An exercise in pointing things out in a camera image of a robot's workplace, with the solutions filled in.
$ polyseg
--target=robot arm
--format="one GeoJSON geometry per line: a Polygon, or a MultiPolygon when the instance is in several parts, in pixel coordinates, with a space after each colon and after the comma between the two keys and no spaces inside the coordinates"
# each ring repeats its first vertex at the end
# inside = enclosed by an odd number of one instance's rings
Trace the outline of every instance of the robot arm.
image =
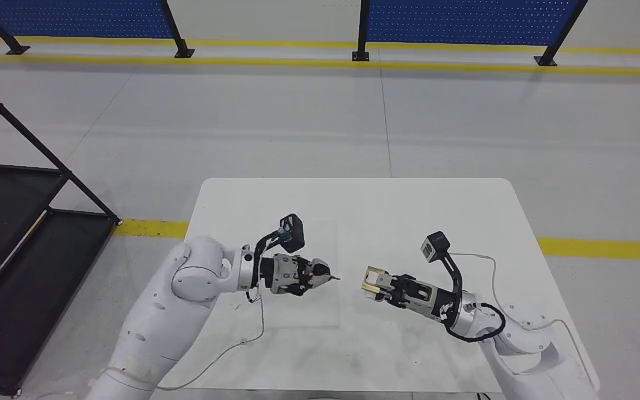
{"type": "Polygon", "coordinates": [[[508,318],[498,308],[462,290],[462,276],[448,253],[442,232],[429,235],[422,245],[428,262],[442,261],[453,279],[453,291],[417,281],[409,275],[390,275],[369,267],[362,289],[376,301],[406,308],[445,325],[465,342],[479,342],[507,400],[597,400],[595,389],[580,365],[554,341],[551,328],[526,305],[508,304],[508,318]],[[514,372],[502,358],[540,354],[535,367],[514,372]]]}
{"type": "Polygon", "coordinates": [[[176,245],[127,315],[108,368],[87,399],[145,400],[195,342],[218,297],[248,291],[260,279],[276,294],[303,295],[331,279],[322,260],[263,252],[281,245],[293,253],[304,246],[302,221],[291,214],[280,228],[248,245],[228,250],[199,236],[176,245]]]}

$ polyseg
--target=yellow stripe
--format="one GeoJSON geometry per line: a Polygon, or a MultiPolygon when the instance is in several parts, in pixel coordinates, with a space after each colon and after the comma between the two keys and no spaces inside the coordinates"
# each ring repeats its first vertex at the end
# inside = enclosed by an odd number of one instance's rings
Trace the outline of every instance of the yellow stripe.
{"type": "Polygon", "coordinates": [[[538,67],[537,65],[476,64],[476,63],[431,63],[413,61],[353,62],[324,59],[283,58],[172,58],[172,57],[97,57],[54,56],[28,53],[21,56],[0,56],[0,62],[14,63],[76,63],[76,64],[133,64],[156,66],[225,65],[252,67],[298,67],[298,68],[361,68],[404,69],[422,71],[456,72],[514,72],[529,74],[562,75],[619,75],[640,76],[640,68],[630,67],[538,67]]]}
{"type": "Polygon", "coordinates": [[[158,221],[149,219],[125,219],[115,231],[116,236],[146,236],[184,239],[187,221],[158,221]]]}
{"type": "MultiPolygon", "coordinates": [[[[187,221],[125,219],[115,235],[184,239],[188,226],[187,221]]],[[[640,260],[640,242],[541,237],[538,244],[547,256],[640,260]]]]}
{"type": "MultiPolygon", "coordinates": [[[[19,41],[31,43],[67,43],[67,44],[97,44],[118,46],[175,46],[173,39],[112,39],[112,38],[75,38],[75,37],[47,37],[47,36],[18,36],[19,41]]],[[[187,39],[187,43],[202,47],[296,47],[321,49],[353,49],[357,42],[313,42],[313,41],[282,41],[282,40],[216,40],[216,39],[187,39]]],[[[482,44],[446,44],[446,43],[378,43],[367,44],[368,49],[393,50],[433,50],[433,51],[483,51],[483,52],[516,52],[537,54],[544,46],[511,46],[511,45],[482,45],[482,44]]],[[[624,47],[562,47],[560,53],[573,54],[608,54],[608,55],[640,55],[639,48],[624,47]]]]}
{"type": "Polygon", "coordinates": [[[547,256],[640,260],[640,242],[539,238],[538,243],[547,256]]]}

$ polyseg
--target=table top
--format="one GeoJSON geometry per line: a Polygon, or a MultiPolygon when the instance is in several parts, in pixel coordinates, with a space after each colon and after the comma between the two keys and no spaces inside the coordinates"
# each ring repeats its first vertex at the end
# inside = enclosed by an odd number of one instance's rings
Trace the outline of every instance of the table top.
{"type": "MultiPolygon", "coordinates": [[[[189,387],[220,389],[495,392],[500,391],[477,344],[450,337],[441,324],[373,302],[360,289],[366,267],[449,289],[440,263],[420,252],[441,230],[451,252],[497,260],[504,303],[527,302],[567,321],[596,386],[599,381],[511,184],[503,179],[208,179],[187,238],[209,235],[229,248],[253,248],[280,218],[296,213],[306,247],[341,281],[298,298],[264,293],[264,336],[227,353],[189,387]]],[[[454,256],[464,288],[493,301],[492,264],[454,256]]],[[[244,293],[225,294],[193,347],[164,379],[181,384],[228,346],[260,332],[260,306],[244,293]]],[[[559,342],[577,353],[562,327],[559,342]]],[[[511,361],[529,366],[531,358],[511,361]]]]}

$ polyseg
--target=floor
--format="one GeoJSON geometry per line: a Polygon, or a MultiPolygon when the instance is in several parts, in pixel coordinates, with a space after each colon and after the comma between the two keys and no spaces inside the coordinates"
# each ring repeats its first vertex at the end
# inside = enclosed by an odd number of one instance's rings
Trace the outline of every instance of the floor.
{"type": "MultiPolygon", "coordinates": [[[[209,177],[503,177],[537,236],[640,240],[637,78],[7,63],[0,76],[5,106],[124,218],[188,220],[209,177]]],[[[0,163],[47,165],[4,120],[0,163]]],[[[91,209],[71,189],[56,205],[91,209]]],[[[88,329],[81,321],[91,313],[124,319],[175,242],[118,237],[108,244],[82,301],[34,367],[25,398],[86,393],[119,326],[88,329]],[[112,287],[101,285],[107,277],[112,287]]],[[[629,371],[640,369],[632,298],[640,263],[547,261],[599,373],[601,398],[635,397],[640,382],[629,371]]]]}

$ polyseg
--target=black metal rack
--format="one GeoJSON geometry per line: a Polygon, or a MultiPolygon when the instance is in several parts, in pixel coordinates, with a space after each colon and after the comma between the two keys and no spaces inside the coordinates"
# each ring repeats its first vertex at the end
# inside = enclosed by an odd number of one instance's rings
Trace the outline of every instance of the black metal rack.
{"type": "Polygon", "coordinates": [[[0,104],[56,168],[0,165],[0,395],[20,387],[120,219],[0,104]],[[49,206],[68,181],[103,213],[49,206]]]}

